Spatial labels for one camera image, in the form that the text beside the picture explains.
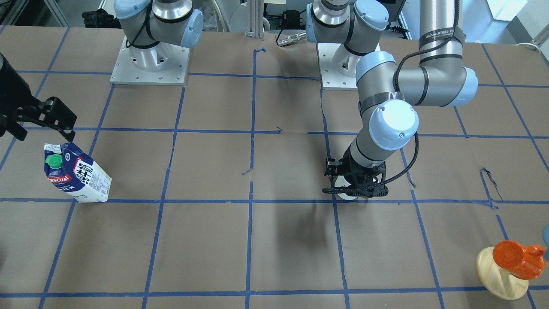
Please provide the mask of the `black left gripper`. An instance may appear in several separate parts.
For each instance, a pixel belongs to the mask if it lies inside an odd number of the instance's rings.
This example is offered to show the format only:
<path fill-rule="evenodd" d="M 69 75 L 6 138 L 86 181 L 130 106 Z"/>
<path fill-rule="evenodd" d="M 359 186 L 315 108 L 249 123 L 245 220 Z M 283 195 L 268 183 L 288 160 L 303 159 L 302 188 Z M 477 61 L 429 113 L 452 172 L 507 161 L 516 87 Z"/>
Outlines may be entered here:
<path fill-rule="evenodd" d="M 351 157 L 350 149 L 347 149 L 341 160 L 336 160 L 334 158 L 326 159 L 324 176 L 329 178 L 341 176 L 341 186 L 351 186 L 351 188 L 368 187 L 386 179 L 386 163 L 382 162 L 376 167 L 363 167 L 355 162 L 355 160 Z M 371 198 L 375 196 L 386 196 L 388 193 L 389 190 L 387 186 L 380 185 L 368 190 L 353 192 L 351 194 L 342 193 L 341 197 L 357 198 L 359 196 L 365 196 Z"/>

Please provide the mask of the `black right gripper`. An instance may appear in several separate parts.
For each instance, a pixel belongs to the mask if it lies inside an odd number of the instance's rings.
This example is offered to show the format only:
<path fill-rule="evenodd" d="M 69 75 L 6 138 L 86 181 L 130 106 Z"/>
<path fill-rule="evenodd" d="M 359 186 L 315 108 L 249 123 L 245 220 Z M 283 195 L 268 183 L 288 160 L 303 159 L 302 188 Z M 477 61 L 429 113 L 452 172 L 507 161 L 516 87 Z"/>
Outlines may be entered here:
<path fill-rule="evenodd" d="M 8 132 L 16 139 L 24 141 L 27 131 L 19 122 L 31 122 L 54 129 L 66 141 L 73 142 L 77 115 L 57 97 L 38 100 L 6 57 L 1 54 L 0 60 L 0 136 Z"/>

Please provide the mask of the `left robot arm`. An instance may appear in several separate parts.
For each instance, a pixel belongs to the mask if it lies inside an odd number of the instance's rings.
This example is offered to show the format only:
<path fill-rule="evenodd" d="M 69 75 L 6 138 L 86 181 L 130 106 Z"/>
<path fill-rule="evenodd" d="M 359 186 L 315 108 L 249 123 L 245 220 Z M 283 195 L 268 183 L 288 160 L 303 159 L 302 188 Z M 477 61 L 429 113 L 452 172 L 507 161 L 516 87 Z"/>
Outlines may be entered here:
<path fill-rule="evenodd" d="M 354 199 L 386 196 L 386 160 L 414 139 L 419 151 L 416 106 L 457 107 L 478 89 L 473 69 L 463 65 L 465 34 L 459 26 L 459 0 L 424 0 L 420 4 L 418 51 L 400 62 L 377 51 L 389 13 L 376 0 L 315 0 L 306 9 L 306 35 L 312 43 L 340 43 L 359 60 L 355 68 L 362 129 L 340 160 L 327 159 L 325 176 L 335 180 L 326 194 Z"/>

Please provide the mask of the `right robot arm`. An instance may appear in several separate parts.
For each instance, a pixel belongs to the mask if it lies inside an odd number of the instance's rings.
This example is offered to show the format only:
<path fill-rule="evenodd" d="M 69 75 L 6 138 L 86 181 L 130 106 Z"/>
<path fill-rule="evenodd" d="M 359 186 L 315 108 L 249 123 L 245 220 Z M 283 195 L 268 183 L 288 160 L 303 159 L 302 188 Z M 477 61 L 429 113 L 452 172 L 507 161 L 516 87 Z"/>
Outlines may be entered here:
<path fill-rule="evenodd" d="M 190 0 L 116 0 L 116 17 L 125 33 L 110 78 L 113 84 L 181 85 L 190 49 L 202 35 L 204 16 Z M 76 114 L 59 98 L 39 100 L 27 82 L 1 57 L 1 134 L 23 141 L 31 122 L 73 141 Z"/>

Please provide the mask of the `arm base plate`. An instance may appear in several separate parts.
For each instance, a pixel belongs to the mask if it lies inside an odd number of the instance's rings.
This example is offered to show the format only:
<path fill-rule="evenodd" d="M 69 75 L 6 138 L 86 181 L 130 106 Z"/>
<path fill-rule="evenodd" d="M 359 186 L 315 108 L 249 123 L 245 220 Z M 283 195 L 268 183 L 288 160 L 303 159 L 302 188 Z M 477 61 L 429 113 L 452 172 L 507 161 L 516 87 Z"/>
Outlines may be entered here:
<path fill-rule="evenodd" d="M 149 49 L 126 47 L 126 37 L 118 53 L 110 82 L 121 85 L 184 86 L 190 49 L 168 43 Z"/>
<path fill-rule="evenodd" d="M 324 90 L 362 92 L 381 79 L 381 65 L 395 63 L 394 57 L 377 45 L 366 55 L 356 55 L 341 43 L 318 43 L 318 63 Z"/>

